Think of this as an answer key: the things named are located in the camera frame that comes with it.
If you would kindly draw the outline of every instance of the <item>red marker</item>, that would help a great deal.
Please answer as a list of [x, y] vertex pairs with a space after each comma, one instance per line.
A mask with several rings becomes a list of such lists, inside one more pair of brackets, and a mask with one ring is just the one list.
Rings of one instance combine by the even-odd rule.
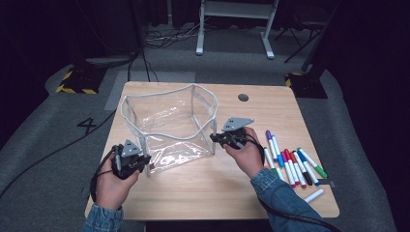
[[293, 152], [289, 153], [289, 155], [293, 161], [293, 165], [295, 165], [296, 174], [298, 175], [299, 180], [301, 181], [302, 189], [305, 189], [307, 187], [307, 183], [305, 181], [304, 175], [302, 174], [302, 170], [301, 170], [301, 167], [299, 166], [298, 160], [296, 159]]
[[285, 149], [284, 153], [286, 154], [287, 162], [289, 163], [289, 167], [290, 167], [290, 171], [291, 171], [292, 176], [293, 176], [293, 180], [295, 181], [296, 185], [299, 185], [301, 182], [299, 181], [299, 177], [296, 174], [295, 166], [293, 165], [293, 161], [290, 158], [289, 151], [287, 149]]
[[294, 188], [294, 187], [296, 187], [296, 185], [295, 185], [295, 180], [293, 179], [292, 172], [290, 171], [290, 167], [289, 167], [289, 162], [288, 162], [287, 156], [286, 156], [286, 154], [285, 154], [284, 152], [280, 152], [280, 154], [281, 154], [281, 156], [282, 156], [282, 158], [283, 158], [284, 169], [286, 170], [287, 179], [289, 179], [290, 186], [291, 186], [292, 188]]

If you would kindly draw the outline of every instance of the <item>green marker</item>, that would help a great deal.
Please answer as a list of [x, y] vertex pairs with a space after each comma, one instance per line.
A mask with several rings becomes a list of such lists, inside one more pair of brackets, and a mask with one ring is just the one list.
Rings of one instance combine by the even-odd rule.
[[311, 159], [302, 148], [299, 147], [298, 151], [300, 151], [302, 155], [304, 155], [304, 157], [307, 159], [310, 165], [314, 167], [314, 170], [316, 170], [321, 177], [328, 178], [328, 174], [322, 169], [322, 167], [320, 167], [316, 162], [314, 162], [313, 159]]
[[267, 147], [264, 147], [263, 151], [265, 152], [265, 157], [266, 157], [266, 160], [268, 160], [268, 164], [271, 167], [271, 171], [277, 177], [278, 173], [277, 173], [277, 170], [275, 169], [274, 160], [272, 159], [272, 156], [271, 156], [271, 153], [269, 152], [269, 149]]

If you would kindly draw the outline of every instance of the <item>dark background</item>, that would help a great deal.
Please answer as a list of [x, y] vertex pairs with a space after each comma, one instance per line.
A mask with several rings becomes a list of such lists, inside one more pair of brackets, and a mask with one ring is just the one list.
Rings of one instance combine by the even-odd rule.
[[[73, 0], [1, 3], [0, 147], [47, 98], [44, 83], [53, 73], [73, 63], [75, 57], [110, 54], [94, 33], [112, 35], [109, 26], [105, 27], [110, 19], [132, 28], [129, 15], [122, 19], [114, 18], [117, 14], [103, 19], [96, 16], [96, 11], [103, 11], [104, 6], [118, 6], [112, 1], [99, 2], [80, 1], [81, 8]], [[154, 26], [167, 23], [165, 0], [142, 2], [145, 21]], [[193, 9], [199, 7], [199, 2], [173, 0], [174, 26], [198, 20], [198, 10]], [[112, 11], [121, 12], [124, 7]], [[400, 1], [340, 1], [312, 57], [313, 66], [330, 71], [343, 91], [357, 135], [389, 197], [398, 231], [409, 231], [410, 218], [410, 204], [404, 194], [410, 163], [410, 18], [406, 9]], [[93, 32], [90, 25], [100, 30]], [[130, 29], [117, 36], [133, 40], [132, 33]], [[135, 49], [134, 41], [119, 43], [117, 39], [107, 41], [117, 48], [119, 44], [130, 44], [120, 47], [126, 51]], [[312, 76], [319, 77], [320, 72]]]

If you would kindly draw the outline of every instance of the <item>white marker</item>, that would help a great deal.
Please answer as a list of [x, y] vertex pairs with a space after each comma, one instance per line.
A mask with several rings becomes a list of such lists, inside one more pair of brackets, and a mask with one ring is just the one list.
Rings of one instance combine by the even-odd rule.
[[278, 166], [275, 166], [275, 169], [277, 170], [279, 178], [285, 182], [283, 175], [281, 174], [280, 168]]
[[289, 179], [290, 186], [292, 188], [296, 187], [295, 180], [293, 179], [292, 172], [289, 168], [289, 163], [287, 162], [286, 154], [284, 152], [280, 153], [283, 157], [284, 169], [286, 170], [287, 179]]
[[283, 157], [281, 156], [281, 153], [279, 151], [279, 146], [278, 146], [278, 141], [277, 141], [277, 137], [272, 135], [272, 140], [274, 140], [274, 146], [275, 146], [275, 152], [278, 154], [278, 163], [280, 167], [283, 167]]
[[298, 175], [299, 181], [301, 182], [301, 187], [302, 189], [305, 189], [307, 187], [307, 183], [304, 176], [302, 175], [301, 168], [299, 167], [299, 164], [297, 162], [293, 163], [293, 165], [295, 165], [296, 174]]
[[319, 186], [320, 183], [317, 180], [316, 176], [314, 175], [313, 171], [310, 169], [310, 167], [308, 166], [307, 160], [305, 159], [304, 155], [301, 153], [301, 151], [298, 151], [298, 156], [301, 159], [302, 163], [305, 166], [305, 169], [307, 170], [308, 175], [310, 176], [311, 180], [314, 182], [314, 184], [316, 186]]
[[287, 162], [289, 163], [290, 171], [292, 172], [293, 180], [295, 181], [296, 185], [299, 185], [301, 182], [299, 181], [298, 174], [295, 170], [295, 165], [293, 165], [293, 160], [290, 157], [289, 151], [287, 149], [284, 150], [284, 154], [286, 155]]
[[293, 151], [293, 156], [296, 159], [296, 162], [299, 164], [299, 167], [301, 168], [302, 175], [305, 177], [305, 180], [308, 185], [313, 185], [313, 182], [311, 181], [311, 178], [308, 175], [308, 171], [305, 169], [304, 164], [302, 163], [301, 159], [299, 158], [299, 155], [296, 151]]
[[309, 195], [307, 198], [305, 198], [304, 200], [309, 203], [310, 201], [316, 199], [319, 195], [323, 194], [325, 190], [323, 190], [322, 188], [320, 188], [318, 191], [312, 193], [311, 195]]
[[319, 166], [316, 162], [314, 162], [313, 159], [311, 159], [302, 148], [298, 148], [298, 151], [304, 155], [307, 161], [311, 164], [312, 167], [314, 167], [314, 170], [316, 170], [321, 177], [328, 178], [328, 174], [323, 170], [323, 168]]
[[275, 165], [274, 165], [274, 161], [272, 160], [271, 153], [269, 152], [267, 147], [264, 147], [263, 151], [265, 152], [265, 157], [266, 157], [266, 160], [268, 160], [268, 164], [271, 167], [271, 170], [274, 171]]
[[269, 130], [266, 130], [266, 138], [268, 139], [269, 147], [271, 147], [271, 151], [274, 156], [274, 161], [278, 161], [278, 153], [275, 150], [274, 140], [272, 140], [272, 135]]

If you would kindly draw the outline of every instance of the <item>hand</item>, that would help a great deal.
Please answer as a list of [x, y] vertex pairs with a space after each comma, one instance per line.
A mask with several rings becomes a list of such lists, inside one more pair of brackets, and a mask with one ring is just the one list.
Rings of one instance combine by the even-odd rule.
[[[255, 142], [259, 143], [254, 129], [247, 127], [244, 127], [244, 129], [246, 134], [251, 135], [256, 140]], [[227, 144], [224, 144], [223, 148], [226, 150], [226, 153], [236, 161], [239, 168], [241, 168], [241, 170], [244, 171], [250, 178], [253, 178], [260, 170], [264, 168], [259, 150], [251, 142], [247, 142], [247, 144], [240, 150], [234, 149]]]
[[102, 166], [100, 175], [97, 179], [97, 199], [96, 204], [108, 210], [117, 211], [126, 201], [131, 187], [138, 180], [139, 171], [136, 170], [126, 180], [121, 180], [112, 171], [111, 163], [115, 154], [112, 154]]

